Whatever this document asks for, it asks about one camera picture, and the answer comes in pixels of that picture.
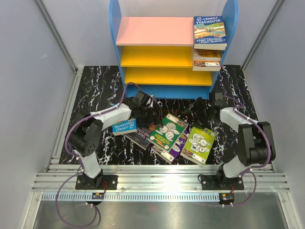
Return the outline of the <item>light blue 26-storey book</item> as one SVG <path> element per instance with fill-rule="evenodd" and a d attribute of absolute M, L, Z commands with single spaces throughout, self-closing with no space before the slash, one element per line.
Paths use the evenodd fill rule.
<path fill-rule="evenodd" d="M 131 109 L 121 104 L 114 111 L 115 123 L 112 125 L 112 133 L 114 136 L 137 132 L 137 122 L 135 118 L 131 118 Z"/>

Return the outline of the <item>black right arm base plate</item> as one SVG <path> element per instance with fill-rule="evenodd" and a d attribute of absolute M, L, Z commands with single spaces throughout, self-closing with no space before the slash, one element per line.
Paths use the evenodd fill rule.
<path fill-rule="evenodd" d="M 239 177 L 219 179 L 217 175 L 200 174 L 198 180 L 202 185 L 202 190 L 244 190 L 243 180 Z"/>

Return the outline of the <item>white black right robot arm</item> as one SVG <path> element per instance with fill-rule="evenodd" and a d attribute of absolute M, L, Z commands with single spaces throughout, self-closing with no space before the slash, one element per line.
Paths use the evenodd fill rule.
<path fill-rule="evenodd" d="M 272 128 L 269 122 L 259 122 L 239 110 L 245 106 L 235 101 L 235 107 L 226 103 L 228 96 L 221 92 L 209 94 L 210 106 L 198 97 L 184 113 L 193 113 L 194 127 L 203 128 L 209 119 L 218 119 L 237 132 L 237 152 L 229 162 L 219 166 L 216 174 L 200 174 L 198 180 L 203 190 L 243 190 L 243 175 L 253 168 L 263 168 L 276 157 Z"/>

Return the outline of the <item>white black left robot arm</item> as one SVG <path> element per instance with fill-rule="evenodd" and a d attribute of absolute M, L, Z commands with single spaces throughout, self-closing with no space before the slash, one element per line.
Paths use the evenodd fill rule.
<path fill-rule="evenodd" d="M 103 175 L 96 149 L 102 132 L 108 127 L 134 119 L 140 127 L 162 125 L 161 108 L 153 104 L 154 97 L 143 91 L 136 96 L 122 98 L 113 107 L 89 114 L 79 113 L 68 131 L 64 147 L 78 158 L 81 172 L 77 174 L 76 189 L 98 190 L 107 188 L 109 179 Z"/>

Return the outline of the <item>blue 91-storey treehouse book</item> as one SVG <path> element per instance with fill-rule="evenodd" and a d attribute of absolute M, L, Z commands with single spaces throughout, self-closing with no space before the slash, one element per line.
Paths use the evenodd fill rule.
<path fill-rule="evenodd" d="M 195 16 L 193 37 L 195 49 L 224 51 L 227 47 L 227 39 L 223 17 Z"/>

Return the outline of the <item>lime green treehouse book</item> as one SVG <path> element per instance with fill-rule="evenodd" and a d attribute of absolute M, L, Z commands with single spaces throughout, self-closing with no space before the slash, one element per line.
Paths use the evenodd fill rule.
<path fill-rule="evenodd" d="M 180 153 L 193 163 L 204 166 L 216 138 L 216 133 L 205 128 L 193 127 Z"/>

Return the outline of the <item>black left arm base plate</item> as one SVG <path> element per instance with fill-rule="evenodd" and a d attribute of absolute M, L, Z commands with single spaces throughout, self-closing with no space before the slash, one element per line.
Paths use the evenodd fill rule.
<path fill-rule="evenodd" d="M 117 175 L 103 175 L 96 178 L 88 178 L 86 175 L 78 175 L 76 190 L 116 190 L 118 184 Z"/>

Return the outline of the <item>yellow 130-storey treehouse book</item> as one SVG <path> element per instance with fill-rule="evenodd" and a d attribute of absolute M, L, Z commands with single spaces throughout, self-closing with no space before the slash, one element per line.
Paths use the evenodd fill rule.
<path fill-rule="evenodd" d="M 217 72 L 221 69 L 221 54 L 219 50 L 204 50 L 192 48 L 193 71 Z"/>

